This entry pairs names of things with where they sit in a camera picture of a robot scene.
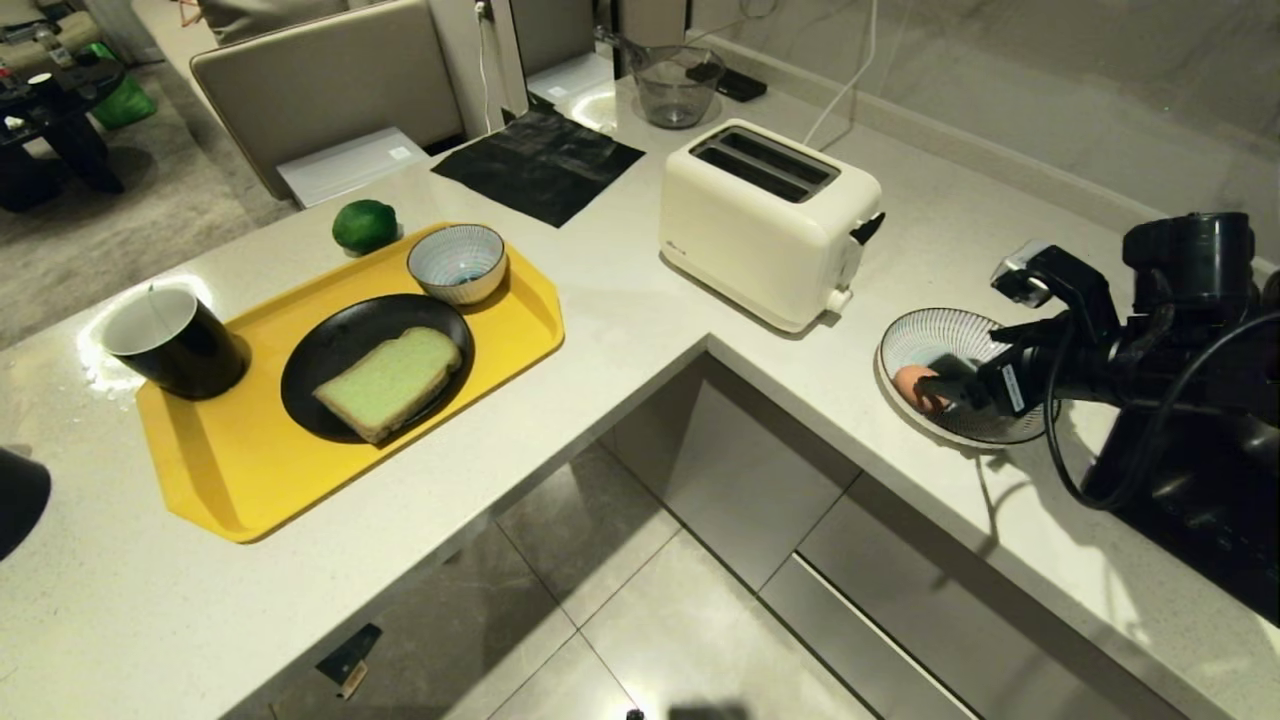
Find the backsplash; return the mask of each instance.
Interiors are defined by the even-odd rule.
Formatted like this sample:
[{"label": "backsplash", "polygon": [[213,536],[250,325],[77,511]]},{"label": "backsplash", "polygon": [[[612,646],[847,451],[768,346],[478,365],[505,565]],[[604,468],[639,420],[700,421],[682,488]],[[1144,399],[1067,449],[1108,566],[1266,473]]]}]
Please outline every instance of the backsplash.
[{"label": "backsplash", "polygon": [[[694,0],[690,37],[844,83],[870,0]],[[1244,210],[1280,261],[1280,0],[881,0],[859,83],[1169,214]]]}]

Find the bread slice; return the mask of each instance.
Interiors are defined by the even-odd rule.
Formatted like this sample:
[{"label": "bread slice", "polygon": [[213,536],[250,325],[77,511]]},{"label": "bread slice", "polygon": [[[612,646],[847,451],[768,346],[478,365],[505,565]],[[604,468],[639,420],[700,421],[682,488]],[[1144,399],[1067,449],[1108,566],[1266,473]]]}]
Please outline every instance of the bread slice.
[{"label": "bread slice", "polygon": [[311,395],[360,437],[379,443],[435,397],[461,363],[458,346],[444,333],[410,328]]}]

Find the carpet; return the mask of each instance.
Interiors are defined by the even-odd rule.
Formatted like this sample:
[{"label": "carpet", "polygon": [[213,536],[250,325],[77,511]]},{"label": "carpet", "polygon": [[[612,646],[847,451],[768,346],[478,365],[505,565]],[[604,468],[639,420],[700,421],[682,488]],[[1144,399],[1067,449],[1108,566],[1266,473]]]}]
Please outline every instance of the carpet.
[{"label": "carpet", "polygon": [[[124,193],[90,190],[56,165],[61,195],[0,210],[0,348],[296,211],[268,193],[169,64],[131,73],[157,110],[102,132]],[[55,163],[42,141],[28,150]]]}]

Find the toaster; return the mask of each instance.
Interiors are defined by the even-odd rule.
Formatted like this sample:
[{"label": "toaster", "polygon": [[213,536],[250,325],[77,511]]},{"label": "toaster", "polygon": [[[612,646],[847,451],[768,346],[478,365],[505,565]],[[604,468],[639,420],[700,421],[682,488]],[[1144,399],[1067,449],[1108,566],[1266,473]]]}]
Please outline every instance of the toaster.
[{"label": "toaster", "polygon": [[879,201],[870,174],[730,120],[667,158],[658,240],[677,269],[796,333],[849,304]]}]

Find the lime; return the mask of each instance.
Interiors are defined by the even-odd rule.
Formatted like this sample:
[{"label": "lime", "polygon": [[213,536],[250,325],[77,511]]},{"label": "lime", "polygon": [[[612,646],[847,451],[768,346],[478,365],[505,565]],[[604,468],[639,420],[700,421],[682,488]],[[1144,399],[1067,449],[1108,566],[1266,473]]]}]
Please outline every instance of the lime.
[{"label": "lime", "polygon": [[376,200],[348,202],[333,219],[333,238],[356,255],[390,245],[398,234],[396,209]]}]

